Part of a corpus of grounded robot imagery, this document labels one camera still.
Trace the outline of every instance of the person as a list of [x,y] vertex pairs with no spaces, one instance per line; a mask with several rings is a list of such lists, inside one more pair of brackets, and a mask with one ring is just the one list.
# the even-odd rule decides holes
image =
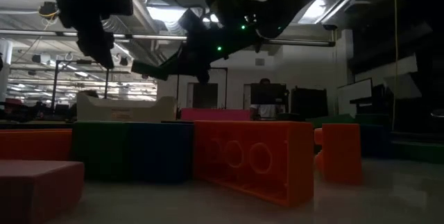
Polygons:
[[[259,81],[260,85],[269,85],[270,79],[263,78]],[[280,105],[251,105],[250,117],[251,119],[275,119],[276,116],[281,113],[282,109]]]
[[[93,90],[93,89],[89,89],[89,90],[84,90],[81,91],[79,93],[82,94],[86,94],[87,96],[92,96],[94,98],[99,98],[99,95],[97,94],[97,91]],[[68,111],[68,115],[67,115],[67,119],[70,122],[75,122],[77,121],[77,103],[74,103]]]

